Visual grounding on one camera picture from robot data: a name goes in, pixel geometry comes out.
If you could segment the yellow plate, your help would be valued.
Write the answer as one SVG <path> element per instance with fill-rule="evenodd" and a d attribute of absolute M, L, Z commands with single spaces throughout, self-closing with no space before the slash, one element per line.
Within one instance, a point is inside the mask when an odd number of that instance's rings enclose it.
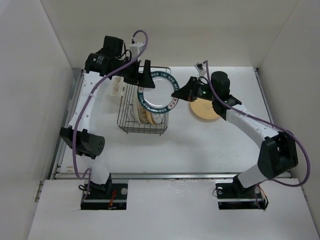
<path fill-rule="evenodd" d="M 203 122 L 214 122 L 220 118 L 209 100 L 198 98 L 189 105 L 193 115 Z"/>

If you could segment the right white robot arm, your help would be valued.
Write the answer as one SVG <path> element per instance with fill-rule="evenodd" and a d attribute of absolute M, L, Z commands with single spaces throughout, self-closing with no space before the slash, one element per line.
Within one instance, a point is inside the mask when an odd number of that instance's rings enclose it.
<path fill-rule="evenodd" d="M 172 97 L 188 102 L 198 98 L 210 100 L 221 118 L 243 131 L 259 147 L 257 163 L 236 175 L 227 186 L 234 198 L 248 198 L 255 193 L 259 183 L 272 180 L 298 165 L 294 139 L 250 117 L 242 102 L 230 94 L 230 79 L 225 72 L 213 72 L 207 84 L 191 77 L 185 86 L 172 93 Z"/>

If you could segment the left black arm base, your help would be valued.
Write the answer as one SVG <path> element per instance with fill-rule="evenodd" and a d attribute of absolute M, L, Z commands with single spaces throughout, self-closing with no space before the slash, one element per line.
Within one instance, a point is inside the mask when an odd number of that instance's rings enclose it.
<path fill-rule="evenodd" d="M 118 211 L 127 209 L 128 181 L 113 182 L 107 192 L 90 190 L 87 192 L 88 184 L 80 184 L 78 188 L 82 191 L 81 210 L 109 210 Z"/>

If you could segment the white plate green lettered rim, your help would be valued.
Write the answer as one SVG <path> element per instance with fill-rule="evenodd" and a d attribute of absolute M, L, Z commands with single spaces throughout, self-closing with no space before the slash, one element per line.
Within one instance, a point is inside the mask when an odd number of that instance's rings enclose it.
<path fill-rule="evenodd" d="M 137 100 L 151 113 L 168 113 L 178 104 L 178 98 L 172 94 L 180 89 L 179 83 L 174 76 L 164 71 L 153 71 L 151 77 L 155 88 L 138 87 Z"/>

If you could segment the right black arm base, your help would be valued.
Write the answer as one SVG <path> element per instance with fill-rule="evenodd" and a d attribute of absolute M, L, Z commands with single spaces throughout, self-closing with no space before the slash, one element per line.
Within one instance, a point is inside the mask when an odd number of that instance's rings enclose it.
<path fill-rule="evenodd" d="M 238 188 L 233 182 L 216 182 L 215 193 L 219 210 L 266 210 L 268 197 L 259 185 Z"/>

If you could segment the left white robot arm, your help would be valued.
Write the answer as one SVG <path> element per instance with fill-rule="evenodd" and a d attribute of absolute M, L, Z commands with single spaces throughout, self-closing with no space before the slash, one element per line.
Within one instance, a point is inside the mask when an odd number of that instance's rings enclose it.
<path fill-rule="evenodd" d="M 139 71 L 140 57 L 148 43 L 148 37 L 144 42 L 136 42 L 132 38 L 131 45 L 125 47 L 124 40 L 107 35 L 102 48 L 90 53 L 85 61 L 83 82 L 74 114 L 68 125 L 59 132 L 61 139 L 72 150 L 76 177 L 79 180 L 88 177 L 87 185 L 81 187 L 83 199 L 92 194 L 103 199 L 111 195 L 111 174 L 100 159 L 106 141 L 103 136 L 95 133 L 96 118 L 103 95 L 113 77 L 121 77 L 132 86 L 155 88 L 150 60 L 145 60 L 143 71 Z"/>

